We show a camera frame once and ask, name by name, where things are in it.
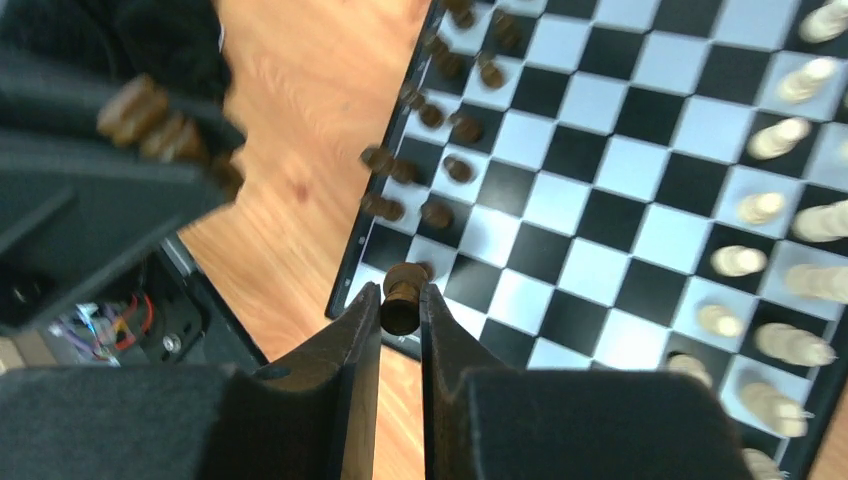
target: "white square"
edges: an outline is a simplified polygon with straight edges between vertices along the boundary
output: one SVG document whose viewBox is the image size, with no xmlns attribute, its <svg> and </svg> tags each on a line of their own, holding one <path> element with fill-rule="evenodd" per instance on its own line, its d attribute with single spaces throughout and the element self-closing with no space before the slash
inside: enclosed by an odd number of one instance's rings
<svg viewBox="0 0 848 480">
<path fill-rule="evenodd" d="M 456 323 L 460 324 L 472 337 L 480 340 L 480 334 L 483 333 L 483 325 L 486 324 L 486 314 L 466 307 L 450 298 L 445 298 L 445 304 L 451 311 L 451 315 L 453 315 Z"/>
<path fill-rule="evenodd" d="M 804 178 L 843 192 L 848 192 L 848 125 L 828 123 L 821 127 L 816 145 L 807 163 Z"/>
<path fill-rule="evenodd" d="M 691 274 L 698 266 L 709 232 L 709 219 L 654 203 L 642 221 L 633 255 Z"/>
<path fill-rule="evenodd" d="M 445 122 L 439 128 L 430 128 L 423 123 L 418 116 L 418 112 L 409 111 L 409 116 L 406 120 L 404 128 L 404 136 L 417 138 L 430 143 L 444 145 L 448 142 L 451 134 L 451 126 L 447 121 L 447 116 L 459 110 L 459 105 L 462 100 L 459 97 L 447 93 L 438 92 L 435 90 L 427 90 L 427 101 L 441 109 L 445 115 Z"/>
<path fill-rule="evenodd" d="M 518 87 L 518 80 L 521 78 L 523 66 L 520 60 L 502 55 L 495 57 L 495 63 L 504 74 L 506 79 L 504 85 L 497 89 L 487 87 L 480 79 L 480 69 L 472 68 L 471 75 L 468 77 L 468 83 L 465 84 L 463 99 L 484 107 L 503 111 L 509 108 L 509 105 L 512 103 L 512 97 L 515 95 L 515 88 Z"/>
<path fill-rule="evenodd" d="M 780 436 L 757 419 L 739 400 L 742 387 L 752 382 L 771 384 L 782 394 L 801 405 L 807 401 L 812 382 L 741 355 L 736 355 L 730 362 L 727 376 L 719 392 L 719 398 L 727 414 L 742 423 Z"/>
<path fill-rule="evenodd" d="M 554 287 L 513 270 L 501 273 L 489 316 L 529 335 L 539 333 Z"/>
<path fill-rule="evenodd" d="M 589 357 L 540 337 L 533 345 L 527 369 L 586 370 L 591 363 Z"/>
<path fill-rule="evenodd" d="M 636 63 L 635 85 L 688 95 L 695 91 L 710 44 L 705 39 L 652 32 Z"/>
<path fill-rule="evenodd" d="M 595 22 L 644 32 L 654 23 L 659 4 L 660 0 L 600 0 Z"/>
<path fill-rule="evenodd" d="M 816 55 L 789 51 L 780 51 L 772 55 L 756 105 L 763 110 L 789 117 L 808 117 L 818 121 L 828 121 L 833 118 L 836 109 L 842 106 L 841 97 L 845 91 L 846 71 L 848 71 L 845 68 L 845 60 L 837 60 L 836 73 L 809 100 L 789 103 L 779 96 L 783 79 L 815 58 L 817 58 Z"/>
<path fill-rule="evenodd" d="M 457 28 L 449 13 L 439 23 L 439 34 L 444 38 L 451 51 L 466 55 L 477 55 L 486 39 L 486 31 L 492 20 L 492 6 L 485 3 L 474 5 L 474 25 L 468 30 Z"/>
<path fill-rule="evenodd" d="M 527 49 L 527 64 L 570 73 L 583 56 L 587 38 L 588 21 L 542 15 Z"/>
<path fill-rule="evenodd" d="M 387 178 L 386 185 L 383 187 L 383 196 L 403 204 L 403 217 L 396 222 L 386 220 L 382 217 L 377 217 L 374 221 L 403 233 L 415 234 L 418 231 L 418 223 L 421 221 L 419 211 L 421 210 L 421 205 L 430 196 L 429 190 L 417 183 L 403 185 L 394 181 L 392 178 Z"/>
<path fill-rule="evenodd" d="M 445 291 L 448 275 L 456 260 L 456 250 L 429 238 L 416 235 L 412 238 L 406 261 L 411 263 L 427 262 L 433 268 L 433 283 L 439 290 Z"/>
<path fill-rule="evenodd" d="M 548 0 L 498 0 L 497 5 L 512 14 L 538 17 L 545 11 Z"/>
<path fill-rule="evenodd" d="M 565 235 L 574 235 L 589 199 L 589 185 L 548 172 L 536 175 L 524 220 Z"/>
<path fill-rule="evenodd" d="M 504 115 L 492 156 L 531 170 L 542 168 L 554 135 L 553 120 L 509 110 Z"/>
<path fill-rule="evenodd" d="M 607 144 L 595 183 L 616 194 L 650 202 L 659 188 L 669 153 L 663 147 L 614 136 Z"/>
<path fill-rule="evenodd" d="M 497 267 L 505 267 L 521 220 L 482 205 L 474 205 L 459 251 Z"/>
<path fill-rule="evenodd" d="M 575 73 L 559 110 L 559 121 L 596 133 L 610 133 L 615 126 L 627 84 L 620 80 Z"/>
<path fill-rule="evenodd" d="M 713 37 L 719 43 L 777 50 L 797 9 L 798 0 L 727 0 Z"/>
<path fill-rule="evenodd" d="M 824 320 L 838 320 L 845 307 L 839 302 L 795 295 L 786 287 L 786 273 L 795 265 L 848 267 L 848 258 L 788 240 L 778 242 L 769 258 L 765 281 L 760 287 L 766 300 Z"/>
<path fill-rule="evenodd" d="M 465 203 L 474 203 L 480 193 L 480 186 L 483 184 L 486 169 L 489 167 L 489 156 L 450 143 L 445 147 L 442 160 L 448 155 L 456 155 L 468 163 L 472 172 L 471 181 L 468 183 L 457 182 L 448 175 L 447 170 L 440 164 L 433 179 L 433 191 L 462 200 Z"/>
<path fill-rule="evenodd" d="M 662 362 L 669 330 L 621 310 L 610 310 L 595 360 L 619 370 L 655 370 Z"/>
<path fill-rule="evenodd" d="M 377 285 L 382 285 L 385 277 L 386 272 L 382 270 L 378 270 L 364 263 L 357 265 L 356 271 L 353 273 L 353 279 L 351 279 L 350 282 L 350 287 L 347 291 L 347 297 L 345 298 L 345 308 L 347 308 L 350 305 L 350 302 L 356 298 L 359 291 L 362 290 L 362 287 L 364 287 L 366 283 L 373 282 Z M 380 288 L 380 301 L 383 299 L 383 289 Z"/>
<path fill-rule="evenodd" d="M 724 183 L 715 218 L 721 223 L 742 230 L 782 238 L 792 221 L 795 205 L 801 196 L 803 184 L 793 178 L 756 168 L 735 165 Z M 739 219 L 739 204 L 748 195 L 758 193 L 780 193 L 786 204 L 783 210 L 769 222 L 755 225 Z"/>
<path fill-rule="evenodd" d="M 575 238 L 557 286 L 611 307 L 629 263 L 625 253 Z"/>
<path fill-rule="evenodd" d="M 705 330 L 698 322 L 698 312 L 710 305 L 721 305 L 733 312 L 744 325 L 742 333 L 738 337 L 723 337 Z M 700 277 L 689 277 L 671 327 L 687 337 L 716 348 L 737 352 L 745 339 L 745 331 L 751 323 L 756 307 L 757 298 L 749 293 Z"/>
<path fill-rule="evenodd" d="M 671 146 L 696 157 L 735 163 L 753 119 L 751 108 L 696 95 L 686 100 Z"/>
</svg>

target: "wooden table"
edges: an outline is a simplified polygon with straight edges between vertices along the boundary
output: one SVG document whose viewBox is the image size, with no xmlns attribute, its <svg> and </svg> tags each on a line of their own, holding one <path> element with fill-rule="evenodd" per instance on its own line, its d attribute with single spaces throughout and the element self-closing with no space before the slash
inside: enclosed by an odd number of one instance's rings
<svg viewBox="0 0 848 480">
<path fill-rule="evenodd" d="M 226 109 L 248 133 L 232 208 L 183 239 L 270 358 L 323 311 L 429 0 L 220 0 L 234 70 Z M 418 364 L 384 349 L 374 477 L 423 478 Z M 848 405 L 813 478 L 848 470 Z"/>
</svg>

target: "white chess piece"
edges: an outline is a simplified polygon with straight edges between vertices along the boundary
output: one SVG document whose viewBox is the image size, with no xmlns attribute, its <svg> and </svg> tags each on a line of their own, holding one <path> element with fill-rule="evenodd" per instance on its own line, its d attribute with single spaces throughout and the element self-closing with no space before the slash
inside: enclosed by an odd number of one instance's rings
<svg viewBox="0 0 848 480">
<path fill-rule="evenodd" d="M 796 295 L 848 303 L 848 267 L 796 265 L 786 272 L 785 281 Z"/>
<path fill-rule="evenodd" d="M 753 382 L 739 391 L 745 408 L 768 428 L 785 437 L 801 437 L 807 433 L 807 414 L 801 404 L 763 382 Z"/>
<path fill-rule="evenodd" d="M 795 217 L 792 229 L 808 242 L 848 237 L 848 200 L 802 210 Z"/>
<path fill-rule="evenodd" d="M 754 480 L 785 480 L 777 462 L 765 453 L 753 448 L 742 450 L 745 465 L 754 476 Z"/>
<path fill-rule="evenodd" d="M 848 0 L 831 0 L 801 22 L 798 35 L 807 42 L 826 42 L 848 28 Z"/>
<path fill-rule="evenodd" d="M 734 338 L 742 334 L 742 320 L 721 305 L 707 305 L 698 311 L 701 327 L 722 337 Z"/>
<path fill-rule="evenodd" d="M 764 354 L 793 365 L 830 365 L 836 353 L 824 339 L 785 323 L 767 323 L 754 334 L 754 343 Z"/>
<path fill-rule="evenodd" d="M 741 277 L 766 268 L 766 255 L 740 245 L 720 248 L 710 258 L 716 272 L 727 277 Z"/>
<path fill-rule="evenodd" d="M 748 153 L 760 160 L 779 157 L 795 148 L 810 133 L 810 122 L 795 117 L 787 118 L 755 133 L 748 142 Z"/>
<path fill-rule="evenodd" d="M 713 377 L 707 372 L 707 368 L 700 360 L 692 355 L 674 355 L 668 359 L 666 367 L 669 371 L 689 375 L 708 388 L 713 386 Z"/>
<path fill-rule="evenodd" d="M 759 225 L 774 219 L 785 204 L 783 194 L 777 192 L 748 195 L 739 202 L 736 214 L 743 222 Z"/>
<path fill-rule="evenodd" d="M 784 77 L 778 86 L 777 94 L 789 103 L 801 103 L 818 93 L 836 73 L 836 60 L 820 57 L 810 60 L 799 70 Z"/>
</svg>

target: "black fabric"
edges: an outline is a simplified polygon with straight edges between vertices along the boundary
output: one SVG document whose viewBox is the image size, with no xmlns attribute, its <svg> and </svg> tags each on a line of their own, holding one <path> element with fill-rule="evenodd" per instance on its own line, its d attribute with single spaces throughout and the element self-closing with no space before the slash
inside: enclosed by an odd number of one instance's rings
<svg viewBox="0 0 848 480">
<path fill-rule="evenodd" d="M 220 35 L 209 0 L 0 0 L 0 44 L 218 102 L 231 79 Z"/>
</svg>

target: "chessboard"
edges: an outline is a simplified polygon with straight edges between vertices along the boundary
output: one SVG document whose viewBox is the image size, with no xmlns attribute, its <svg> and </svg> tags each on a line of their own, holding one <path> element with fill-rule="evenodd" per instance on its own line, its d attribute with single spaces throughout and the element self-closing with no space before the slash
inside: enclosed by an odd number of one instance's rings
<svg viewBox="0 0 848 480">
<path fill-rule="evenodd" d="M 844 21 L 834 3 L 825 14 Z M 514 367 L 696 360 L 746 446 L 804 478 L 848 376 L 832 268 L 848 267 L 848 34 L 802 39 L 822 7 L 478 1 L 460 28 L 467 14 L 434 6 L 382 145 L 414 181 L 367 187 L 403 213 L 360 212 L 327 316 L 393 265 L 426 262 L 457 322 Z M 433 38 L 450 52 L 430 55 Z M 448 207 L 447 226 L 422 221 L 425 204 Z M 774 324 L 836 359 L 764 349 Z M 385 341 L 420 355 L 417 333 Z M 752 413 L 740 389 L 754 381 L 802 407 L 806 434 Z"/>
</svg>

